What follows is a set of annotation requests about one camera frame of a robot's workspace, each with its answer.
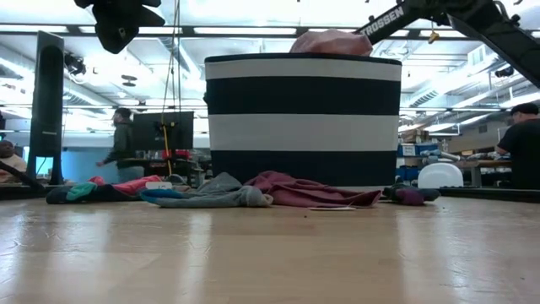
tall black stand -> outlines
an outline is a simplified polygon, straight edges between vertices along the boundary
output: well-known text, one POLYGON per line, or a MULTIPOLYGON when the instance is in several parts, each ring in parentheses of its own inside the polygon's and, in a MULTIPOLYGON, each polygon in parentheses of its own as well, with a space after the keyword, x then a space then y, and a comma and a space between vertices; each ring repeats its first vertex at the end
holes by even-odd
POLYGON ((51 157, 51 185, 63 184, 62 95, 64 87, 64 40, 38 32, 34 101, 30 126, 30 154, 26 174, 35 179, 36 157, 51 157))

person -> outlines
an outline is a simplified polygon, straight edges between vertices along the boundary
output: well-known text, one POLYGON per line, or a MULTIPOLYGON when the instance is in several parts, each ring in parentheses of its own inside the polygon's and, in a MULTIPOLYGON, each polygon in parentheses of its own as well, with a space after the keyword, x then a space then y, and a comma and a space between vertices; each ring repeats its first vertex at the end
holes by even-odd
POLYGON ((118 181, 130 182, 144 177, 144 168, 134 165, 129 159, 135 158, 132 148, 132 112, 127 108, 118 108, 112 121, 115 125, 114 145, 107 157, 96 165, 102 167, 113 161, 118 169, 118 181))
POLYGON ((520 189, 540 189, 536 174, 540 171, 540 119, 538 106, 520 104, 510 114, 514 125, 495 147, 500 155, 510 153, 512 184, 520 189))
MULTIPOLYGON (((12 166, 17 171, 26 171, 26 162, 15 154, 15 146, 9 140, 4 139, 0 141, 0 161, 8 166, 12 166)), ((17 181, 17 178, 9 172, 0 170, 0 183, 17 181)))

teal cloth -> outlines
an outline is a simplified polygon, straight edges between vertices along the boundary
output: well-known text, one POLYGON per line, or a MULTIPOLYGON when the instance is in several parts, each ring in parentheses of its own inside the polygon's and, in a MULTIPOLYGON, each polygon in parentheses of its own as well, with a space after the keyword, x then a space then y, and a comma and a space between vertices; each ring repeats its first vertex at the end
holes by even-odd
POLYGON ((84 195, 88 195, 92 191, 94 191, 97 187, 98 185, 96 185, 94 182, 79 183, 71 187, 71 189, 69 189, 69 192, 66 194, 66 200, 73 201, 84 195))

black and white striped basket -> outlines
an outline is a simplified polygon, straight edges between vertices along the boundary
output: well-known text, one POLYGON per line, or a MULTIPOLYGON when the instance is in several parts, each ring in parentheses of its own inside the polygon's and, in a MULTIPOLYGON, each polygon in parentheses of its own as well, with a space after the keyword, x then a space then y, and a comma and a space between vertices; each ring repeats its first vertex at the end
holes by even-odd
POLYGON ((391 185, 399 61, 327 54, 205 60, 214 175, 263 171, 334 187, 391 185))

pink fabric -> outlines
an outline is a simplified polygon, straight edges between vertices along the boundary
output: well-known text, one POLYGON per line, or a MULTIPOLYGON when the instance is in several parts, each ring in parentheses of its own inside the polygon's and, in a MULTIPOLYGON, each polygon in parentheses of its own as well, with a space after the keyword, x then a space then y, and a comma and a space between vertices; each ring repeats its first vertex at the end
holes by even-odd
MULTIPOLYGON (((89 179, 89 182, 94 182, 98 186, 105 185, 105 180, 101 176, 94 176, 89 179)), ((161 182, 161 177, 159 176, 145 176, 139 178, 135 181, 124 182, 121 184, 112 185, 116 190, 126 194, 135 196, 138 194, 138 191, 146 186, 146 182, 161 182)))
POLYGON ((91 177, 89 180, 89 182, 93 182, 94 184, 98 185, 98 186, 103 186, 105 185, 105 180, 103 179, 103 177, 101 176, 94 176, 94 177, 91 177))
POLYGON ((290 52, 313 52, 344 55, 369 56, 373 51, 365 35, 345 33, 340 30, 323 32, 308 31, 298 37, 290 52))
POLYGON ((266 171, 246 182, 273 196, 273 203, 292 207, 370 207, 381 197, 381 191, 357 193, 326 186, 318 182, 295 179, 283 173, 266 171))

